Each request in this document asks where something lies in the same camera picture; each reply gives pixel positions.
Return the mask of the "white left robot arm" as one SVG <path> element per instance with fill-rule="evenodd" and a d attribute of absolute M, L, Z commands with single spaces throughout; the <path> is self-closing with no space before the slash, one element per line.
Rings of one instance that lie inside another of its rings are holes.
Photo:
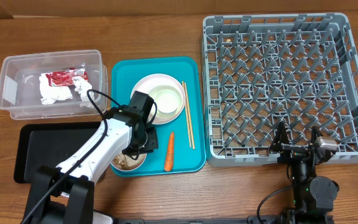
<path fill-rule="evenodd" d="M 127 105 L 100 112 L 96 132 L 71 157 L 56 167 L 41 166 L 34 174 L 23 223 L 114 223 L 94 210 L 94 188 L 113 159 L 124 154 L 138 159 L 158 148 L 149 118 L 154 99 L 135 91 Z"/>

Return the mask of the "red snack wrapper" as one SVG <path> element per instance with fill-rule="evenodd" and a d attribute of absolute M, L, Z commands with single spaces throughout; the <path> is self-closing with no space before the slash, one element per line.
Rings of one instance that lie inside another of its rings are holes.
<path fill-rule="evenodd" d="M 45 76 L 50 86 L 73 85 L 72 78 L 74 76 L 81 76 L 88 81 L 88 74 L 84 68 L 66 68 L 64 70 L 46 73 Z"/>

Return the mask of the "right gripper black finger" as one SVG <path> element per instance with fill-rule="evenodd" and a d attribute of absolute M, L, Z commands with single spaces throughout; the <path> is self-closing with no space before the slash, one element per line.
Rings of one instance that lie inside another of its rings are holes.
<path fill-rule="evenodd" d="M 321 131 L 318 129 L 317 126 L 313 126 L 311 128 L 311 141 L 310 141 L 310 147 L 312 149 L 314 149 L 315 147 L 319 146 L 319 139 L 320 137 L 322 137 L 323 134 L 321 133 Z"/>
<path fill-rule="evenodd" d="M 269 147 L 272 152 L 283 152 L 284 147 L 289 145 L 287 129 L 283 121 L 279 122 L 274 139 Z"/>

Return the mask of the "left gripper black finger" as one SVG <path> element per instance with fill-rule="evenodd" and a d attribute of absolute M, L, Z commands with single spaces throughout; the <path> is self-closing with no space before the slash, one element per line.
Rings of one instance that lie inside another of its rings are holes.
<path fill-rule="evenodd" d="M 136 155 L 140 154 L 140 151 L 139 151 L 138 147 L 133 148 L 133 147 L 128 146 L 122 151 L 122 153 L 127 156 L 136 156 Z"/>
<path fill-rule="evenodd" d="M 146 129 L 147 142 L 144 145 L 145 152 L 153 152 L 155 149 L 158 149 L 158 137 L 157 130 L 155 127 L 151 126 Z"/>

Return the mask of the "white napkin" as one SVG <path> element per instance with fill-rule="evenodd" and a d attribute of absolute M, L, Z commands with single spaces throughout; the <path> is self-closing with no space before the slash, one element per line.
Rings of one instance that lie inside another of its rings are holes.
<path fill-rule="evenodd" d="M 73 98 L 68 86 L 50 86 L 45 73 L 39 77 L 41 104 L 51 105 L 56 101 L 65 101 Z"/>

